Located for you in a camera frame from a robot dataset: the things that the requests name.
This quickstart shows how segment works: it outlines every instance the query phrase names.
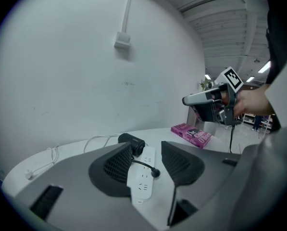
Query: shelf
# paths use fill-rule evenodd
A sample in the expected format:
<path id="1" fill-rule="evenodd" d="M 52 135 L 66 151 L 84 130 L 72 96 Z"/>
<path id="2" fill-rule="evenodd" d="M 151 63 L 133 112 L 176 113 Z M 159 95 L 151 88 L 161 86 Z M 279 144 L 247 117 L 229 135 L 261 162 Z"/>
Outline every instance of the shelf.
<path id="1" fill-rule="evenodd" d="M 251 116 L 251 117 L 255 117 L 255 115 L 253 114 L 245 114 L 246 116 Z"/>
<path id="2" fill-rule="evenodd" d="M 244 122 L 254 124 L 254 122 L 253 122 L 253 121 L 249 121 L 249 120 L 244 120 Z"/>
<path id="3" fill-rule="evenodd" d="M 266 125 L 266 126 L 267 126 L 267 129 L 272 129 L 272 127 L 269 125 L 269 123 L 267 123 L 267 122 L 262 122 L 262 124 Z"/>

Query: ceiling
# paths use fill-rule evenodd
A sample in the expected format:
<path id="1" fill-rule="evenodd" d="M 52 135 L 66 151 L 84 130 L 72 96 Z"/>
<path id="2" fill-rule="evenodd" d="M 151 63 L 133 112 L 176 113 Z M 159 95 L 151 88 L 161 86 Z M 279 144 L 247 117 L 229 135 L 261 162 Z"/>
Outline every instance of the ceiling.
<path id="1" fill-rule="evenodd" d="M 262 85 L 258 71 L 268 62 L 267 0 L 168 0 L 200 36 L 206 74 L 212 79 L 231 66 L 245 82 Z"/>

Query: potted plant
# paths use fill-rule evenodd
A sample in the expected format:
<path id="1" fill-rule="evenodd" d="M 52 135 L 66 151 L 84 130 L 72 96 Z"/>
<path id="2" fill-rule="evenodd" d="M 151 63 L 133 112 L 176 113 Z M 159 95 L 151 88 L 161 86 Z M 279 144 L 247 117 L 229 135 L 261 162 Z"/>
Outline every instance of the potted plant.
<path id="1" fill-rule="evenodd" d="M 210 80 L 207 79 L 207 78 L 205 78 L 204 81 L 201 80 L 200 86 L 201 86 L 201 88 L 202 88 L 202 91 L 205 91 L 205 90 L 207 90 L 207 89 L 209 88 L 209 87 L 208 87 L 209 83 L 210 83 Z"/>

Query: ceiling beam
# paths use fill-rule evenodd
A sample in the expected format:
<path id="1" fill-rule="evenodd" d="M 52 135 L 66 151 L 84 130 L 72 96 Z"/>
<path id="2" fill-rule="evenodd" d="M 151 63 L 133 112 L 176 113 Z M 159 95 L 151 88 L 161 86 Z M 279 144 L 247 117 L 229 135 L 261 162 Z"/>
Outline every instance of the ceiling beam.
<path id="1" fill-rule="evenodd" d="M 246 20 L 237 20 L 237 21 L 226 21 L 226 22 L 216 22 L 213 24 L 207 24 L 207 25 L 203 25 L 203 26 L 199 26 L 199 27 L 194 27 L 195 30 L 200 30 L 200 29 L 204 29 L 204 28 L 209 28 L 209 27 L 216 27 L 216 26 L 224 26 L 224 25 L 230 25 L 232 23 L 246 23 Z"/>
<path id="2" fill-rule="evenodd" d="M 243 10 L 245 8 L 246 5 L 243 0 L 213 0 L 187 10 L 183 13 L 183 17 L 187 22 L 191 22 L 214 13 Z"/>
<path id="3" fill-rule="evenodd" d="M 245 43 L 245 41 L 242 41 L 242 40 L 239 40 L 239 41 L 238 40 L 236 40 L 236 41 L 230 40 L 230 41 L 222 41 L 222 42 L 216 42 L 216 43 L 206 43 L 206 44 L 203 44 L 203 48 L 233 45 L 233 44 L 244 45 L 244 43 Z"/>
<path id="4" fill-rule="evenodd" d="M 215 49 L 215 48 L 219 48 L 219 47 L 224 47 L 224 46 L 227 46 L 227 47 L 242 47 L 244 45 L 244 43 L 236 43 L 236 42 L 230 42 L 230 43 L 218 43 L 218 44 L 206 44 L 206 45 L 203 45 L 203 49 L 204 50 L 207 50 L 207 49 Z"/>
<path id="5" fill-rule="evenodd" d="M 209 58 L 228 58 L 228 57 L 243 57 L 243 58 L 256 58 L 256 59 L 264 59 L 266 60 L 266 57 L 260 57 L 260 56 L 245 56 L 245 55 L 220 55 L 220 56 L 208 56 L 208 57 L 204 57 L 205 59 L 209 59 Z"/>
<path id="6" fill-rule="evenodd" d="M 246 41 L 244 45 L 244 51 L 243 54 L 245 55 L 242 57 L 241 62 L 239 64 L 239 68 L 237 70 L 237 74 L 240 73 L 242 68 L 245 65 L 247 55 L 249 54 L 249 51 L 251 49 L 251 45 L 254 39 L 254 34 L 255 34 L 255 29 L 257 27 L 257 21 L 258 21 L 258 16 L 255 13 L 248 13 L 247 15 L 247 32 L 246 32 Z"/>

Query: hand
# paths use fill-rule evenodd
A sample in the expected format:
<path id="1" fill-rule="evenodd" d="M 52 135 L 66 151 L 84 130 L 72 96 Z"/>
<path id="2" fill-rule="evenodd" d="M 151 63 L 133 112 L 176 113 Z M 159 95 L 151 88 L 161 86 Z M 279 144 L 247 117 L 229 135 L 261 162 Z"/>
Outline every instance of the hand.
<path id="1" fill-rule="evenodd" d="M 234 117 L 243 113 L 250 113 L 259 116 L 267 116 L 274 113 L 272 106 L 265 96 L 269 85 L 263 85 L 256 90 L 242 90 L 237 94 L 237 103 L 234 106 Z M 224 105 L 229 102 L 227 92 L 221 92 Z"/>

